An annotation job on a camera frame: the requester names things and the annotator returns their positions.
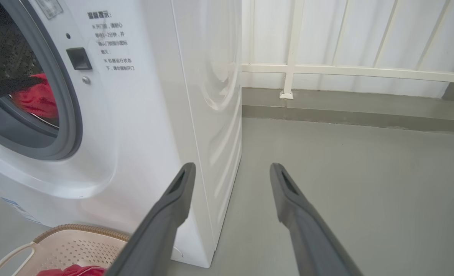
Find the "washing machine door opening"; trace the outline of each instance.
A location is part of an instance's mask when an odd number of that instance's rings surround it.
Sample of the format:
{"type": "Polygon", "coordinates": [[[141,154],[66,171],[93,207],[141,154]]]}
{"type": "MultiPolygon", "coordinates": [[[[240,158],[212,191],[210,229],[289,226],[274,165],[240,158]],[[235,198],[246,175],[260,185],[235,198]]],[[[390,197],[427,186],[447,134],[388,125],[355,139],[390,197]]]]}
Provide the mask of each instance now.
{"type": "Polygon", "coordinates": [[[0,0],[0,144],[56,160],[71,156],[81,136],[69,74],[36,11],[27,0],[0,0]]]}

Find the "laundry basket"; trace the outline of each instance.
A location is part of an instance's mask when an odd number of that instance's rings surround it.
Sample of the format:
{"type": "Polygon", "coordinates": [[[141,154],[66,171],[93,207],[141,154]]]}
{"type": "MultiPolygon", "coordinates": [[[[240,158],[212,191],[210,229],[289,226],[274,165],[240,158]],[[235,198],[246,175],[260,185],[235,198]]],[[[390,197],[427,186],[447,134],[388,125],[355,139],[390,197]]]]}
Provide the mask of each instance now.
{"type": "Polygon", "coordinates": [[[109,229],[60,225],[6,255],[0,260],[0,269],[26,248],[32,248],[32,252],[13,276],[36,276],[42,270],[65,269],[73,264],[108,268],[127,241],[127,235],[109,229]]]}

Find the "gray baseboard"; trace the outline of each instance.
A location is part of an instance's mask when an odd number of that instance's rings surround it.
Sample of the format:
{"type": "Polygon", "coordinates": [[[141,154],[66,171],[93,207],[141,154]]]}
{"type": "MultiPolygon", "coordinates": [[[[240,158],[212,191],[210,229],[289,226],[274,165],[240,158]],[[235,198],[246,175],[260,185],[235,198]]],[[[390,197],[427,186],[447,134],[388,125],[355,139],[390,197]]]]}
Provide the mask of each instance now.
{"type": "Polygon", "coordinates": [[[242,115],[308,122],[454,133],[454,102],[441,99],[340,91],[243,88],[242,115]]]}

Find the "basket handle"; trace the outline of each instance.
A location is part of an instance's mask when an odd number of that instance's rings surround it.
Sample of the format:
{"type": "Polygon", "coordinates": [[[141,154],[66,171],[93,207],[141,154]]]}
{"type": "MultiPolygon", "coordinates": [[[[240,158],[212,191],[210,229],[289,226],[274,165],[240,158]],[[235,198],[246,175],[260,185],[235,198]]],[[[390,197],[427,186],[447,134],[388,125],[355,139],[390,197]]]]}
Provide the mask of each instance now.
{"type": "MultiPolygon", "coordinates": [[[[23,246],[20,246],[16,249],[14,249],[11,253],[7,254],[4,258],[2,258],[2,260],[0,260],[0,269],[6,264],[8,263],[13,257],[15,257],[15,255],[18,255],[19,253],[21,253],[22,251],[24,251],[26,248],[32,248],[33,245],[35,243],[34,242],[31,242],[31,243],[26,243],[25,245],[23,246]]],[[[16,274],[17,272],[19,272],[19,270],[29,261],[29,259],[31,258],[31,256],[35,253],[35,250],[33,248],[33,252],[29,255],[29,257],[23,262],[23,264],[16,270],[16,272],[14,274],[16,274]]]]}

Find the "screw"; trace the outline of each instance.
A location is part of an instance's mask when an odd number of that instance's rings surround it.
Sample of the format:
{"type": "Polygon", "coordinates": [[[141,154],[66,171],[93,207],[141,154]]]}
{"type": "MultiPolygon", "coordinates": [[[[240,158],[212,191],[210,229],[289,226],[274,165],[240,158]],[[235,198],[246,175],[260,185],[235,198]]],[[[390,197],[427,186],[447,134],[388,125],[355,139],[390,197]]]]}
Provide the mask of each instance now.
{"type": "Polygon", "coordinates": [[[85,84],[90,84],[90,79],[87,76],[82,77],[82,82],[85,84]]]}

